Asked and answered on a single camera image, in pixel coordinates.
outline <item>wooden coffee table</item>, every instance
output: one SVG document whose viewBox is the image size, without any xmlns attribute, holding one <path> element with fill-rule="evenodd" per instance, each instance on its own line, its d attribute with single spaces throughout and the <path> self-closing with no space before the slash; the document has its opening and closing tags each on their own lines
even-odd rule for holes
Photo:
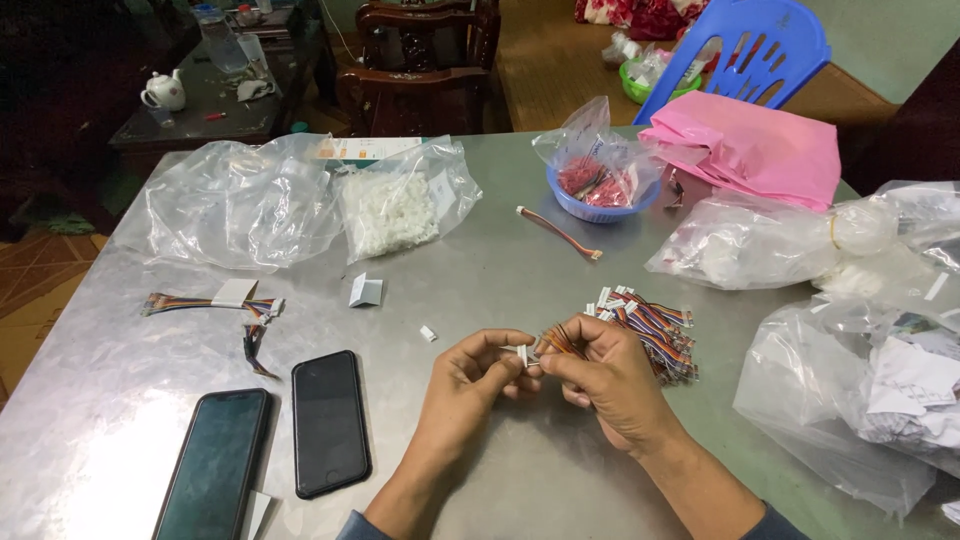
<svg viewBox="0 0 960 540">
<path fill-rule="evenodd" d="M 113 138 L 116 150 L 133 174 L 147 179 L 167 152 L 196 150 L 214 140 L 235 140 L 245 144 L 263 144 L 289 131 L 291 112 L 300 103 L 306 89 L 307 65 L 312 55 L 295 50 L 265 51 L 267 64 L 276 78 L 277 92 L 247 102 L 238 102 L 236 87 L 252 80 L 246 74 L 228 75 L 208 59 L 201 42 L 178 66 L 186 108 L 173 113 L 176 124 L 161 128 L 141 106 Z M 212 113 L 226 117 L 206 120 Z"/>
</svg>

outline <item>pink plastic bag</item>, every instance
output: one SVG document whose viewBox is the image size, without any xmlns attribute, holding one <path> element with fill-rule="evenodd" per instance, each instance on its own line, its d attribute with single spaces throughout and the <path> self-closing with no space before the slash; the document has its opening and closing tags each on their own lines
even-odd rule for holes
<svg viewBox="0 0 960 540">
<path fill-rule="evenodd" d="M 689 92 L 651 117 L 641 140 L 706 147 L 696 165 L 672 163 L 707 182 L 826 210 L 840 182 L 836 128 L 782 110 Z"/>
</svg>

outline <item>stainless steel table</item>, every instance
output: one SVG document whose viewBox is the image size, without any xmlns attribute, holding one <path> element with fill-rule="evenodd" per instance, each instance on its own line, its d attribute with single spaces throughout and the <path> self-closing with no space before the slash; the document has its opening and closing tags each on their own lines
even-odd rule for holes
<svg viewBox="0 0 960 540">
<path fill-rule="evenodd" d="M 582 310 L 602 285 L 617 284 L 693 309 L 701 381 L 666 389 L 670 404 L 694 437 L 811 537 L 956 537 L 960 529 L 929 498 L 900 528 L 871 504 L 826 485 L 733 411 L 757 324 L 812 289 L 724 292 L 643 270 L 705 186 L 687 183 L 687 205 L 676 214 L 662 209 L 664 194 L 619 225 L 579 222 L 553 201 L 530 148 L 533 136 L 461 139 L 484 199 L 442 241 L 346 267 L 341 236 L 325 254 L 257 276 L 260 294 L 288 299 L 259 356 L 282 381 L 254 375 L 242 358 L 246 313 L 139 315 L 152 291 L 209 296 L 243 273 L 146 263 L 109 243 L 0 414 L 0 540 L 149 538 L 197 399 L 253 386 L 279 401 L 257 481 L 277 498 L 262 538 L 333 538 L 399 462 L 436 354 L 482 327 L 537 333 Z M 838 197 L 852 191 L 844 185 Z M 584 260 L 516 216 L 517 205 L 555 219 L 583 244 L 602 249 L 603 258 Z M 381 307 L 347 308 L 350 285 L 362 272 L 386 281 Z M 424 324 L 440 339 L 424 341 L 418 333 Z M 294 495 L 290 368 L 342 349 L 362 362 L 373 474 L 301 501 Z M 646 474 L 607 444 L 589 413 L 563 401 L 555 380 L 535 403 L 500 403 L 485 447 L 444 507 L 435 537 L 686 537 Z"/>
</svg>

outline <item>floral blanket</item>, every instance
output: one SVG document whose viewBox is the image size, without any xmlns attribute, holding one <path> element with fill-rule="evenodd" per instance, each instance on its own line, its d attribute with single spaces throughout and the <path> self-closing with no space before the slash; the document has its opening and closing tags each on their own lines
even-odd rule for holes
<svg viewBox="0 0 960 540">
<path fill-rule="evenodd" d="M 580 23 L 630 29 L 638 40 L 674 39 L 700 16 L 709 0 L 577 0 L 573 18 Z"/>
</svg>

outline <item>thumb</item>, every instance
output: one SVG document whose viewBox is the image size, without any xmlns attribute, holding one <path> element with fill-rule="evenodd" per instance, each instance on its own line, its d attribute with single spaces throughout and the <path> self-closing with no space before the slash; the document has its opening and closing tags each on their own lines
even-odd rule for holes
<svg viewBox="0 0 960 540">
<path fill-rule="evenodd" d="M 523 360 L 519 356 L 509 355 L 490 366 L 487 373 L 475 384 L 492 401 L 511 380 L 519 377 L 523 371 Z"/>
<path fill-rule="evenodd" d="M 602 377 L 604 367 L 596 362 L 588 362 L 575 355 L 557 354 L 540 357 L 540 367 L 550 375 L 573 382 L 587 392 L 596 388 L 597 380 Z"/>
</svg>

